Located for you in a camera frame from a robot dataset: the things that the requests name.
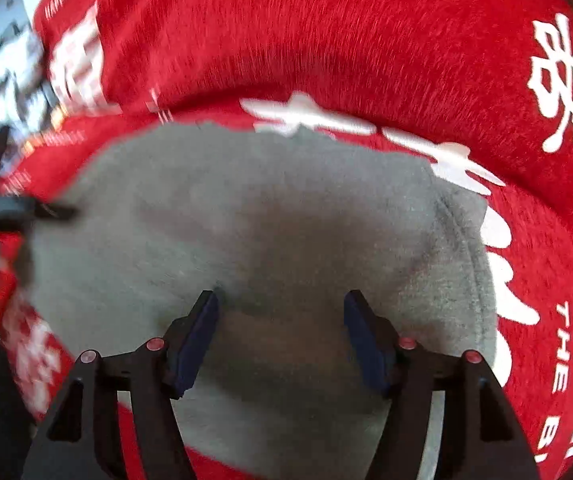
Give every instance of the red plush fabric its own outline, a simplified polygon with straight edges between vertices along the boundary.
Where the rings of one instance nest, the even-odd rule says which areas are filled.
[[[36,28],[71,117],[0,181],[4,191],[51,200],[103,146],[157,120],[250,129],[273,120],[240,99],[285,103],[294,91],[376,126],[367,136],[319,127],[341,142],[418,155],[385,137],[396,126],[469,147],[506,183],[480,180],[511,233],[507,247],[489,247],[512,273],[500,285],[538,314],[525,322],[498,305],[505,390],[542,478],[573,460],[573,12],[564,0],[43,0]],[[70,356],[32,308],[16,300],[10,312],[20,316],[9,317],[7,303],[0,325],[22,334],[5,342],[39,416]],[[54,354],[57,366],[44,357]],[[141,478],[129,424],[124,415],[127,460]],[[192,461],[199,478],[240,475]]]

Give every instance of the folded grey garment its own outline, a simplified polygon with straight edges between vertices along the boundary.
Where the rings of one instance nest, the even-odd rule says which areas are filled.
[[[109,355],[161,335],[202,289],[223,292],[196,386],[175,409],[187,446],[250,473],[364,477],[388,403],[353,358],[352,288],[428,349],[493,361],[486,202],[423,159],[307,130],[167,124],[106,150],[63,199],[83,214],[36,227],[35,306],[73,354]],[[421,478],[439,438],[432,428]]]

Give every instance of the red fabric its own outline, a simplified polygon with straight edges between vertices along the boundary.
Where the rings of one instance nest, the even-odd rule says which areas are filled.
[[[396,126],[470,147],[471,160],[508,184],[484,182],[512,234],[508,248],[489,252],[509,263],[509,290],[540,320],[499,319],[513,361],[505,390],[542,478],[552,480],[573,459],[565,460],[573,447],[573,124],[554,153],[542,144],[573,102],[559,97],[559,110],[546,111],[531,80],[549,56],[537,41],[537,22],[561,30],[557,13],[569,20],[573,53],[573,12],[563,0],[43,0],[36,28],[54,86],[75,116],[0,189],[50,200],[108,142],[158,118],[249,129],[258,118],[239,99],[286,102],[293,91],[378,126],[372,136],[330,132],[343,142],[400,150],[381,133]],[[560,41],[556,52],[571,50],[563,35]],[[551,36],[546,42],[555,47]],[[562,79],[565,67],[573,68],[558,65]],[[550,77],[543,84],[559,88]],[[559,311],[567,304],[568,326]],[[32,312],[22,330],[39,326]],[[66,354],[57,339],[48,345]],[[51,392],[66,366],[49,377],[42,350],[29,353],[35,362],[25,375]],[[563,389],[559,366],[569,367]],[[552,420],[556,431],[547,434]],[[123,421],[125,434],[127,426]],[[237,474],[192,460],[210,478]]]

